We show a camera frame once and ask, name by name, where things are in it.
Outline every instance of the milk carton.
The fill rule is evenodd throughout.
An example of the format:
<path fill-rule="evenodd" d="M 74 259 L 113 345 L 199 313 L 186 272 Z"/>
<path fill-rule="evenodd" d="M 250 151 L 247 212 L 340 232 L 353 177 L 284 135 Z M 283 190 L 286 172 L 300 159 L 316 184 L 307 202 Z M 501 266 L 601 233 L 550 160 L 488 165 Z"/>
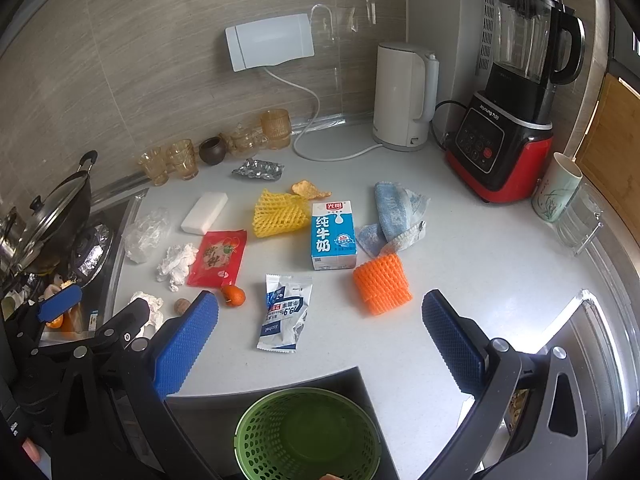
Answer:
<path fill-rule="evenodd" d="M 311 217 L 311 259 L 315 270 L 352 269 L 356 240 L 351 202 L 315 203 Z"/>

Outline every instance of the white electric kettle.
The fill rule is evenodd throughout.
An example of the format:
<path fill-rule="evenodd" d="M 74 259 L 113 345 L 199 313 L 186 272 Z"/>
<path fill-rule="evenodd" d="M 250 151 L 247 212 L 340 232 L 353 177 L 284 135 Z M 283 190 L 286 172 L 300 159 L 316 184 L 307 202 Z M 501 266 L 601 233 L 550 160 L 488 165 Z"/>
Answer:
<path fill-rule="evenodd" d="M 435 54 L 408 43 L 378 45 L 373 136 L 387 148 L 419 150 L 427 141 L 438 91 Z"/>

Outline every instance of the blender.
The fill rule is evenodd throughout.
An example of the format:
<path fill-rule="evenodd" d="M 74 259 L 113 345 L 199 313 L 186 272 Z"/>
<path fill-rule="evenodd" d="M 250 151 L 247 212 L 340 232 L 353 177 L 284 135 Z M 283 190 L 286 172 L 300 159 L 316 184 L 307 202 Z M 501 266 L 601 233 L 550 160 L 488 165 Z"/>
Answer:
<path fill-rule="evenodd" d="M 551 147 L 556 87 L 584 60 L 584 27 L 562 0 L 497 0 L 494 63 L 447 147 L 447 161 L 485 202 L 533 193 Z"/>

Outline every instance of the potato chip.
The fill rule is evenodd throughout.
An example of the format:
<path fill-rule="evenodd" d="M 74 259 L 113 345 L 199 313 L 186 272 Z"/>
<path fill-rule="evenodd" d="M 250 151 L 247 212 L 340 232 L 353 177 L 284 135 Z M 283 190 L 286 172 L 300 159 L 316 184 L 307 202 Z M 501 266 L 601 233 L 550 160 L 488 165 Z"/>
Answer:
<path fill-rule="evenodd" d="M 296 195 L 300 195 L 302 198 L 306 198 L 307 200 L 315 200 L 316 198 L 327 198 L 328 196 L 331 196 L 331 191 L 320 191 L 308 180 L 301 180 L 300 182 L 297 182 L 291 186 L 291 190 Z"/>

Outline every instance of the red blender base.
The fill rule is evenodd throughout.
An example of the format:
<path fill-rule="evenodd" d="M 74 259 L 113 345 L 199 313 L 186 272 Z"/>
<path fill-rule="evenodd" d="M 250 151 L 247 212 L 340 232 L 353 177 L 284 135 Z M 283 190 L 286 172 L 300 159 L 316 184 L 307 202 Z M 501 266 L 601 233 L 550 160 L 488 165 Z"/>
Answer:
<path fill-rule="evenodd" d="M 457 174 L 464 180 L 467 185 L 473 189 L 483 200 L 492 203 L 516 202 L 529 198 L 533 194 L 536 182 L 540 176 L 542 164 L 545 161 L 546 154 L 551 148 L 551 140 L 538 140 L 537 142 L 528 142 L 522 150 L 518 161 L 507 182 L 504 183 L 502 189 L 498 191 L 489 191 L 480 184 L 460 163 L 456 157 L 447 150 L 447 161 Z"/>

